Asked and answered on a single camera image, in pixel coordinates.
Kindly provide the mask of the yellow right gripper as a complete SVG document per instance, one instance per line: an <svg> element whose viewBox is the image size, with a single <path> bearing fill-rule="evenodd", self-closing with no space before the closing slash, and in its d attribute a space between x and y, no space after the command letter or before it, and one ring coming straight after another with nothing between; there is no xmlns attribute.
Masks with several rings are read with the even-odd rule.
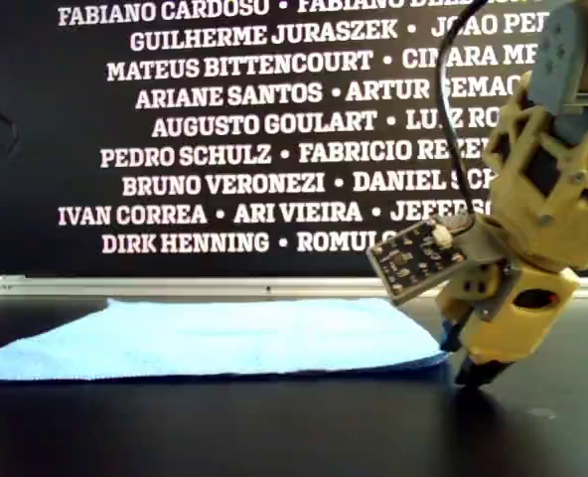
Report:
<svg viewBox="0 0 588 477"><path fill-rule="evenodd" d="M443 318L442 351L465 358L455 383L481 387L535 352L579 288L569 267L549 271L521 262L506 304L480 304L500 286L499 270L464 270L452 276L436 297Z"/></svg>

